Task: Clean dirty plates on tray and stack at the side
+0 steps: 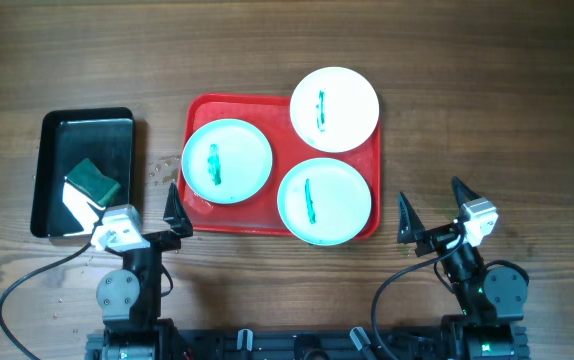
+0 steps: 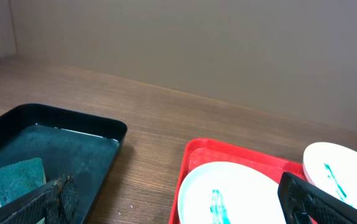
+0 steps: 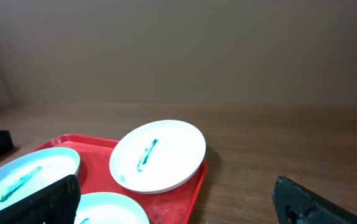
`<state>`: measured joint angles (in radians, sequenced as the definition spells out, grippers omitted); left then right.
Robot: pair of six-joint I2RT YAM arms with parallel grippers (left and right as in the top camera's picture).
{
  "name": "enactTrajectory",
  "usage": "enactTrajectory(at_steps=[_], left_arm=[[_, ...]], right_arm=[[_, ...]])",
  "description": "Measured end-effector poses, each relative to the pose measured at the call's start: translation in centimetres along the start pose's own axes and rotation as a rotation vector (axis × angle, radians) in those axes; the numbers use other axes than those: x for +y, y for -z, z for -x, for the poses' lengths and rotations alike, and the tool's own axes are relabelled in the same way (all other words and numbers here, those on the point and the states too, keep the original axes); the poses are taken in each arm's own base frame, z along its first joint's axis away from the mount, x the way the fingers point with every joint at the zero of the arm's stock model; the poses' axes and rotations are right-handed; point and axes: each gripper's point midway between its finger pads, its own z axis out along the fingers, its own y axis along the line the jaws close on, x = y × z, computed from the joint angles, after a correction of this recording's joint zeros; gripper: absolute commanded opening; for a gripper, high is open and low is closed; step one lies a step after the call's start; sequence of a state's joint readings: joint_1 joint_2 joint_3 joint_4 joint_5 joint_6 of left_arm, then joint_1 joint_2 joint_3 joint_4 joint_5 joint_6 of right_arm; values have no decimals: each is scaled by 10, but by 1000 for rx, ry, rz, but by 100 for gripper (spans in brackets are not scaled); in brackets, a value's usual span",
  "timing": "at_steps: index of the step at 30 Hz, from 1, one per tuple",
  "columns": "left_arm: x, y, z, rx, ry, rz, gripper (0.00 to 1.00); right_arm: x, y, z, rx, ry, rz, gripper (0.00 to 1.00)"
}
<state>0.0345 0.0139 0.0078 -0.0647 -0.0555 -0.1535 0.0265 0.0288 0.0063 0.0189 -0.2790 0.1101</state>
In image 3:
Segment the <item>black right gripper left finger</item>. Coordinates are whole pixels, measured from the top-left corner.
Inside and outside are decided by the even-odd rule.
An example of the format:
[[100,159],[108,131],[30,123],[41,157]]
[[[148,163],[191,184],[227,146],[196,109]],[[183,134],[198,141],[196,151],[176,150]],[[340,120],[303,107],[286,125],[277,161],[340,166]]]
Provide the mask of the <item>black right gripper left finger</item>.
[[71,174],[0,210],[0,224],[73,224],[80,198],[80,183]]

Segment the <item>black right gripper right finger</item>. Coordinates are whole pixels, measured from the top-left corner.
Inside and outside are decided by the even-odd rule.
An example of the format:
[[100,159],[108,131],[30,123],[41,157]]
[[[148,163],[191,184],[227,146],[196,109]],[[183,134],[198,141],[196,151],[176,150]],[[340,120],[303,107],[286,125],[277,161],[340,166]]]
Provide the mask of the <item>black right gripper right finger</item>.
[[280,224],[357,224],[357,215],[284,176],[275,182],[272,201]]

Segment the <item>white plate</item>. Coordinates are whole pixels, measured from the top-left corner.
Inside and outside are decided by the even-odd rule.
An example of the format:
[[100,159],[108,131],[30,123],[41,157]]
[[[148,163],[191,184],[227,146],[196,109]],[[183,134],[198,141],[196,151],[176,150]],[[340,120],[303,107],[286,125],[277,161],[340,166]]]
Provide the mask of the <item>white plate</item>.
[[81,196],[74,224],[150,224],[144,209],[133,199],[112,192]]
[[71,174],[80,155],[69,147],[51,147],[24,155],[0,167],[0,210]]
[[201,166],[206,141],[201,131],[179,120],[142,125],[120,140],[109,160],[113,179],[140,194],[159,194],[186,183]]

